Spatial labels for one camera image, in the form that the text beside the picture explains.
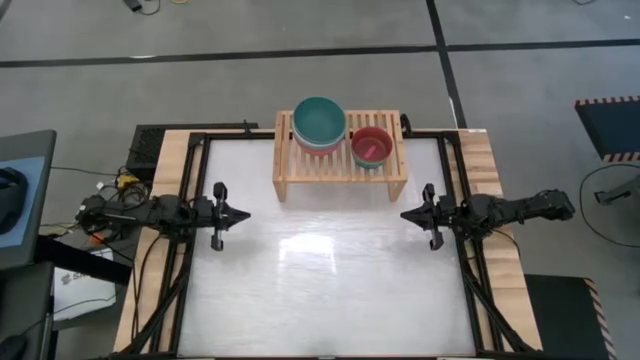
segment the stacked bowls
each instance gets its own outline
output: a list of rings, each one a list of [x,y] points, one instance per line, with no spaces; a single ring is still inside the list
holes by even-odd
[[[331,154],[344,139],[347,118],[333,101],[311,97],[298,104],[293,112],[293,137],[300,148],[311,154]]]
[[[355,163],[365,169],[376,169],[391,155],[393,140],[386,130],[364,127],[351,138],[351,153]]]

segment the white table surface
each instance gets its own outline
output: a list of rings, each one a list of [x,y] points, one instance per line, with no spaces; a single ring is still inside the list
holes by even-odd
[[[215,140],[205,195],[225,182],[251,218],[197,234],[179,353],[183,356],[464,355],[473,353],[453,236],[400,218],[427,182],[445,191],[435,140],[407,140],[409,180],[385,185],[272,183],[273,141]]]

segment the black cable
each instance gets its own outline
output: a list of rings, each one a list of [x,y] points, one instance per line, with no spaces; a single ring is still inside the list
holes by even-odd
[[[138,11],[138,12],[139,12],[141,15],[144,15],[144,16],[151,16],[151,15],[155,15],[156,13],[158,13],[158,11],[160,11],[160,4],[161,4],[161,3],[160,3],[160,1],[161,1],[161,0],[157,0],[157,1],[158,1],[158,7],[157,7],[155,10],[153,10],[152,12],[150,12],[150,13],[146,13],[146,12],[144,12],[144,11],[142,11],[142,10],[140,10],[140,11]]]
[[[598,0],[587,0],[585,2],[580,2],[578,0],[571,0],[571,1],[573,1],[574,3],[576,3],[579,6],[585,6],[585,5],[593,4],[594,2],[596,2]]]
[[[133,322],[131,323],[131,341],[133,341],[133,338],[135,337],[135,335],[138,335],[140,328],[140,319],[139,319],[139,314],[138,314],[138,302],[140,301],[140,294],[142,293],[142,281],[144,280],[144,270],[145,270],[145,266],[147,264],[147,259],[149,258],[149,254],[151,253],[151,250],[153,249],[153,246],[158,242],[158,240],[160,240],[160,234],[158,234],[158,236],[153,240],[153,242],[151,243],[151,245],[149,245],[149,248],[147,249],[147,252],[144,254],[144,258],[142,259],[142,265],[140,266],[140,279],[138,281],[136,281],[136,273],[135,273],[135,269],[136,266],[135,264],[133,264],[132,272],[133,272],[133,283],[134,283],[134,288],[133,288],[133,297],[134,297],[134,310],[133,310]]]
[[[91,174],[91,175],[118,176],[116,174],[103,173],[103,172],[99,172],[99,171],[90,171],[90,170],[84,170],[84,169],[72,168],[72,167],[66,167],[66,166],[52,166],[51,168],[54,169],[54,170],[77,171],[77,172],[81,172],[81,173],[85,173],[85,174]]]
[[[611,165],[607,165],[607,166],[603,166],[601,168],[595,169],[592,172],[588,173],[587,175],[585,175],[585,177],[582,179],[582,182],[580,182],[580,190],[579,190],[579,195],[578,195],[578,199],[580,202],[580,215],[582,215],[582,220],[584,220],[584,223],[587,224],[587,226],[589,227],[589,229],[591,229],[591,231],[593,231],[594,234],[600,236],[602,239],[618,245],[618,246],[623,246],[623,247],[628,247],[628,248],[640,248],[640,245],[631,245],[631,244],[624,244],[621,242],[618,242],[616,240],[611,239],[608,236],[603,235],[600,231],[596,230],[595,227],[593,227],[593,225],[591,225],[591,223],[587,220],[586,215],[584,214],[584,206],[582,206],[582,190],[584,188],[584,184],[585,182],[592,176],[595,175],[597,173],[599,173],[600,171],[612,168],[612,167],[628,167],[628,168],[634,168],[634,169],[640,169],[640,166],[638,165],[631,165],[631,164],[611,164]]]
[[[109,301],[109,300],[111,300],[111,299],[115,298],[116,296],[118,296],[118,295],[122,292],[122,290],[124,290],[124,289],[125,289],[125,288],[124,288],[124,287],[122,287],[120,290],[118,290],[115,294],[113,294],[113,296],[111,296],[111,297],[110,297],[110,298],[108,298],[108,299],[91,299],[91,300],[84,300],[84,301],[80,301],[80,302],[77,302],[77,303],[75,303],[75,304],[72,304],[72,305],[69,305],[69,306],[63,307],[62,309],[57,310],[57,311],[54,311],[53,313],[51,313],[51,316],[53,316],[53,315],[55,315],[55,314],[57,314],[57,313],[59,313],[59,312],[65,311],[65,310],[67,310],[67,309],[70,309],[70,308],[72,308],[72,307],[74,307],[74,306],[78,306],[78,305],[82,305],[82,304],[86,304],[86,303],[90,303],[90,302],[96,302],[96,301]],[[24,335],[24,334],[26,334],[29,330],[33,329],[35,326],[37,326],[37,325],[38,325],[38,324],[40,324],[41,322],[43,322],[43,321],[47,320],[47,318],[48,318],[48,317],[49,317],[49,314],[47,314],[47,315],[43,316],[43,317],[42,317],[42,319],[40,319],[40,320],[36,321],[35,323],[33,323],[33,324],[29,325],[29,327],[27,327],[27,328],[26,328],[22,333],[20,333],[20,335]]]

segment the black floor stripe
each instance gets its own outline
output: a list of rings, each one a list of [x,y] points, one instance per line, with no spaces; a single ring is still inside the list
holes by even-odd
[[[451,60],[447,53],[447,44],[444,40],[444,33],[442,32],[442,24],[440,23],[440,17],[438,16],[438,10],[436,9],[435,0],[425,0],[427,2],[427,8],[429,9],[429,17],[431,18],[431,26],[433,27],[433,34],[436,38],[436,48],[438,55],[440,56],[440,64],[442,65],[442,72],[444,73],[444,81],[447,86],[447,93],[453,106],[453,115],[456,118],[456,124],[458,128],[467,128],[467,120],[464,117],[464,111],[462,110],[462,102],[460,101],[460,94],[458,93],[458,86],[456,85],[456,78],[453,75],[453,68],[451,67]]]
[[[4,0],[4,2],[0,4],[0,21],[2,21],[2,18],[7,13],[7,10],[9,10],[9,5],[11,5],[11,1],[13,0]]]
[[[380,47],[356,47],[356,48],[334,48],[334,49],[247,51],[247,52],[227,52],[227,53],[210,53],[210,54],[158,55],[158,56],[88,58],[88,59],[15,60],[15,61],[0,61],[0,68],[151,64],[151,63],[166,63],[166,62],[278,59],[278,58],[341,56],[341,55],[415,54],[415,53],[425,53],[425,52],[434,52],[434,51],[436,51],[436,46],[424,45],[424,46],[380,46]]]
[[[448,45],[447,51],[505,51],[505,50],[544,50],[544,49],[584,49],[613,46],[639,46],[640,39],[551,41],[504,44]]]
[[[2,11],[8,8],[12,0],[5,0],[0,5],[0,17]],[[436,41],[442,41],[442,32],[436,35]],[[468,44],[468,45],[442,45],[446,51],[440,51],[445,78],[448,79],[447,89],[452,97],[459,98],[454,86],[455,79],[451,71],[451,64],[447,52],[474,52],[474,51],[508,51],[508,50],[543,50],[543,49],[577,49],[599,48],[614,46],[640,46],[640,39],[620,40],[585,40],[585,41],[560,41],[560,42],[532,42],[532,43],[505,43],[505,44]],[[280,59],[315,56],[345,56],[345,55],[379,55],[379,54],[416,54],[438,51],[438,45],[418,46],[380,46],[380,47],[354,47],[333,49],[299,49],[299,50],[272,50],[272,51],[246,51],[227,53],[183,54],[183,55],[157,55],[139,57],[109,57],[109,58],[85,58],[85,59],[56,59],[56,60],[8,60],[0,61],[0,68],[29,68],[29,67],[61,67],[61,66],[91,66],[91,65],[118,65],[118,64],[153,64],[168,62],[196,62],[218,60],[250,60],[250,59]],[[466,126],[462,109],[456,110],[456,116],[460,127]]]

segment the red bowl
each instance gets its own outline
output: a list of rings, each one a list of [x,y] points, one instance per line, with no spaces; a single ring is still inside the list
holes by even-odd
[[[393,140],[385,129],[369,126],[356,131],[351,138],[351,151],[367,163],[383,162],[391,155]]]

